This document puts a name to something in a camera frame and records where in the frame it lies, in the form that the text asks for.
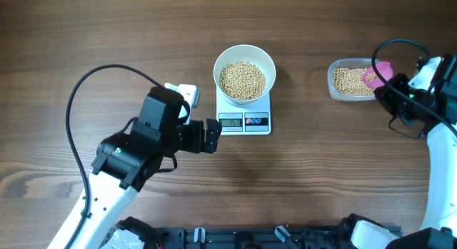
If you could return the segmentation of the pile of yellow soybeans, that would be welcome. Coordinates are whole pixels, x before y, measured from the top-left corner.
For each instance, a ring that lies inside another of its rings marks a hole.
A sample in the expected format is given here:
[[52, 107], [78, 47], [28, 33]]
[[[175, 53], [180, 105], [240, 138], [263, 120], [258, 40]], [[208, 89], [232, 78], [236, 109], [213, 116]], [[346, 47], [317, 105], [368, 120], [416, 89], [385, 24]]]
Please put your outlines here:
[[[373, 89], [362, 82], [367, 68], [335, 68], [332, 73], [336, 90], [342, 94], [373, 95]], [[266, 77], [260, 69], [248, 62], [237, 61], [224, 66], [219, 84], [228, 96], [239, 100], [259, 98], [266, 87]]]

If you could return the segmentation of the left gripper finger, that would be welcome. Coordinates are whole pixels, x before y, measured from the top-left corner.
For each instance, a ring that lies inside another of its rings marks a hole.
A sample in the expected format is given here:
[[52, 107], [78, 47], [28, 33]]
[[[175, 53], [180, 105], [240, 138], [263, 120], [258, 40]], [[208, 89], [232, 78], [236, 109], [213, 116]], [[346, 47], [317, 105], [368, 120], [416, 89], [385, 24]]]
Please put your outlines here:
[[222, 132], [222, 124], [217, 119], [206, 119], [206, 140], [217, 141]]
[[218, 139], [217, 138], [207, 138], [204, 143], [203, 152], [204, 153], [215, 153], [217, 151]]

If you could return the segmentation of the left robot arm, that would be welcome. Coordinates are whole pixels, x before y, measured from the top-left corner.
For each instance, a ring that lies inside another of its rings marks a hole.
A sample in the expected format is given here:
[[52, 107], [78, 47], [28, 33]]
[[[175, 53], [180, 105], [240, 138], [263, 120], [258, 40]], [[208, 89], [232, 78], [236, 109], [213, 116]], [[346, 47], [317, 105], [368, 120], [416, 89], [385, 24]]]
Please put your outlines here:
[[83, 192], [50, 248], [159, 248], [156, 231], [140, 220], [119, 216], [132, 203], [144, 183], [163, 173], [164, 158], [177, 151], [213, 153], [222, 125], [215, 119], [194, 121], [182, 110], [190, 106], [171, 89], [153, 87], [139, 117], [127, 128], [105, 138], [97, 148]]

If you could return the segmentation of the pink plastic measuring scoop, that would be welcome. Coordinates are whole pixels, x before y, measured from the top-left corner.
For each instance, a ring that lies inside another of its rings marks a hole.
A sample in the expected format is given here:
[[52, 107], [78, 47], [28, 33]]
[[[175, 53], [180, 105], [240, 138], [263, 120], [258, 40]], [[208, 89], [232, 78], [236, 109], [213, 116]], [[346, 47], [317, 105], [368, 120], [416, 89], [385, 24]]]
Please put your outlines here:
[[[376, 64], [376, 68], [385, 81], [389, 81], [393, 77], [393, 69], [389, 62], [379, 62]], [[384, 82], [380, 79], [380, 76], [374, 71], [373, 67], [370, 67], [362, 75], [361, 81], [368, 88], [375, 90], [376, 88], [384, 86]]]

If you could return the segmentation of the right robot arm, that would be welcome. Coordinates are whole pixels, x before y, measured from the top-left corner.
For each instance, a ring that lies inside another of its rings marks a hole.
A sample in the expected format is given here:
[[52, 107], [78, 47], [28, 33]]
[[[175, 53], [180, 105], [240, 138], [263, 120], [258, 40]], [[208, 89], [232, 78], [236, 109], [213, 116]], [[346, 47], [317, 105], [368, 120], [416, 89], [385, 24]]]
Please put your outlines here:
[[338, 248], [455, 248], [456, 55], [420, 63], [412, 79], [399, 73], [374, 93], [394, 118], [424, 124], [431, 163], [426, 212], [419, 230], [403, 237], [351, 214], [340, 222], [334, 243]]

